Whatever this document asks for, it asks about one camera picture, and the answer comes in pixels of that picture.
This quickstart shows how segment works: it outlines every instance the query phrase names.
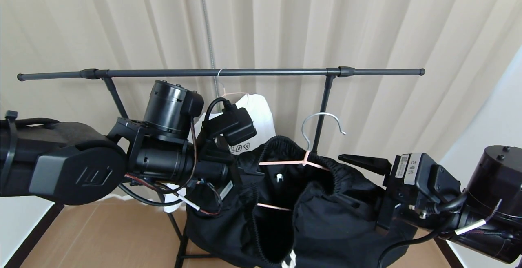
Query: white label sticker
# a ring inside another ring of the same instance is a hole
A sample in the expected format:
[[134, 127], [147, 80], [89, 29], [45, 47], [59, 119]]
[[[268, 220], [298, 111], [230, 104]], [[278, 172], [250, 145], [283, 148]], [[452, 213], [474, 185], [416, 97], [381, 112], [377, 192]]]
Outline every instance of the white label sticker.
[[397, 167], [397, 172], [395, 173], [395, 178], [403, 178], [404, 172], [406, 172], [406, 166], [408, 165], [408, 158], [410, 154], [405, 153], [400, 157], [399, 166]]
[[417, 177], [417, 170], [419, 169], [421, 156], [422, 153], [413, 153], [411, 155], [410, 162], [408, 163], [408, 168], [406, 168], [406, 175], [404, 176], [404, 184], [415, 184], [415, 179]]
[[227, 186], [225, 186], [225, 188], [223, 188], [223, 190], [219, 194], [219, 196], [221, 197], [222, 200], [228, 195], [228, 193], [230, 192], [230, 190], [232, 189], [233, 186], [234, 186], [234, 184], [232, 183], [232, 181], [229, 181]]

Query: robotic arm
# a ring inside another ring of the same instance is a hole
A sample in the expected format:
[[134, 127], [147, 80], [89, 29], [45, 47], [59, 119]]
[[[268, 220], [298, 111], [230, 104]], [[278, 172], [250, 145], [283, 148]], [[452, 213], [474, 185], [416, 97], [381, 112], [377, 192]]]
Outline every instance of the robotic arm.
[[[209, 120], [218, 102], [224, 104], [223, 114]], [[218, 98], [211, 102], [195, 138], [194, 118], [202, 109], [198, 93], [157, 80], [144, 119], [118, 118], [107, 136], [82, 123], [18, 120], [16, 112], [8, 111], [0, 121], [0, 196], [35, 195], [81, 205], [119, 186], [135, 199], [167, 206], [179, 201], [152, 202], [123, 183], [142, 184], [160, 193], [179, 190], [170, 190], [163, 182], [180, 188], [206, 183], [214, 193], [230, 180], [241, 183], [252, 174], [234, 166], [228, 146], [256, 134], [252, 119], [244, 108]], [[188, 142], [191, 131], [193, 144]], [[117, 145], [121, 138], [130, 142], [127, 153]], [[440, 237], [505, 263], [522, 253], [522, 149], [486, 148], [464, 192], [460, 182], [426, 153], [397, 156], [393, 165], [382, 158], [338, 158], [384, 176], [386, 192], [376, 204], [361, 198], [346, 201], [347, 208], [376, 222], [377, 231], [386, 233], [393, 220], [432, 230], [424, 239], [399, 246]]]

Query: clothes rack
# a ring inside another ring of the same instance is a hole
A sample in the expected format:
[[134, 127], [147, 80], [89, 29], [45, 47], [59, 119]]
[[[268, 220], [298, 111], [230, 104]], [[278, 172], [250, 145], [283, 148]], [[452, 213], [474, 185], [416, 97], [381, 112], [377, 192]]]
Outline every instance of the clothes rack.
[[[319, 112], [326, 112], [330, 90], [336, 77], [349, 77], [354, 75], [416, 75], [425, 74], [424, 69], [355, 69], [352, 67], [337, 67], [325, 69], [124, 69], [124, 70], [108, 70], [108, 69], [84, 69], [82, 71], [57, 72], [57, 73], [31, 73], [18, 74], [18, 80], [54, 80], [61, 78], [86, 78], [89, 80], [103, 80], [111, 97], [123, 118], [128, 118], [127, 111], [119, 97], [116, 86], [112, 81], [113, 77], [177, 77], [177, 76], [325, 76], [325, 85], [323, 90], [323, 98], [321, 100], [321, 108]], [[324, 115], [319, 116], [317, 127], [315, 129], [314, 144], [312, 153], [317, 153], [319, 139], [321, 138], [321, 130], [323, 128]], [[164, 195], [158, 194], [161, 201], [165, 200]], [[187, 255], [186, 248], [188, 237], [185, 230], [181, 233], [177, 222], [172, 213], [167, 213], [168, 219], [171, 221], [173, 228], [179, 238], [179, 249], [175, 262], [175, 268], [183, 267], [185, 259], [202, 259], [212, 258], [212, 255]]]

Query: hanger hook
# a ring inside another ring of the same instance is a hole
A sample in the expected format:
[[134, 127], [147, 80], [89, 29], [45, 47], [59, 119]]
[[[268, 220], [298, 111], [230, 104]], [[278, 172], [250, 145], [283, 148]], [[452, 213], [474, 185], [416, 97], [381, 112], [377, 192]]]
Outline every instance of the hanger hook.
[[223, 86], [223, 95], [226, 95], [227, 94], [227, 89], [225, 88], [225, 85], [223, 84], [223, 82], [220, 82], [219, 81], [219, 74], [223, 71], [224, 69], [220, 69], [218, 71], [218, 75], [216, 75], [216, 81], [221, 85]]
[[337, 125], [339, 125], [339, 132], [341, 132], [342, 134], [346, 135], [346, 132], [343, 131], [343, 129], [341, 128], [341, 121], [339, 120], [339, 118], [337, 118], [337, 116], [335, 116], [334, 114], [331, 114], [331, 113], [326, 113], [326, 112], [319, 112], [319, 113], [315, 113], [315, 114], [312, 114], [310, 116], [308, 116], [304, 121], [303, 121], [303, 124], [301, 125], [301, 133], [303, 134], [303, 137], [304, 139], [306, 140], [306, 143], [308, 144], [308, 147], [306, 148], [308, 151], [311, 150], [311, 144], [310, 144], [310, 139], [308, 138], [308, 136], [306, 136], [306, 134], [304, 133], [304, 125], [306, 124], [306, 121], [308, 121], [308, 119], [311, 119], [312, 117], [314, 116], [319, 116], [319, 115], [327, 115], [327, 116], [331, 116], [335, 119], [335, 121], [337, 121]]

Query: curtain fold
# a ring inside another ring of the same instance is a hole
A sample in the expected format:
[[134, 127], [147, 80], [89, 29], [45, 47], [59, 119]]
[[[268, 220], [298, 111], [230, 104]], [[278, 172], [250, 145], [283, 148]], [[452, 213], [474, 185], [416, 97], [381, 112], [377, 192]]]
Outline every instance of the curtain fold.
[[[210, 67], [201, 0], [0, 0], [0, 8], [0, 107], [21, 117], [104, 133], [117, 110], [101, 81], [19, 82], [17, 73]], [[426, 151], [439, 160], [522, 44], [522, 0], [206, 0], [206, 8], [219, 69], [426, 69], [422, 77], [337, 78], [327, 111], [347, 136], [326, 117], [319, 144], [332, 158]], [[131, 118], [142, 119], [154, 80], [115, 79]], [[206, 103], [216, 94], [211, 77], [166, 80]], [[324, 77], [219, 81], [228, 93], [264, 95], [276, 132], [305, 146], [301, 123], [319, 111]]]

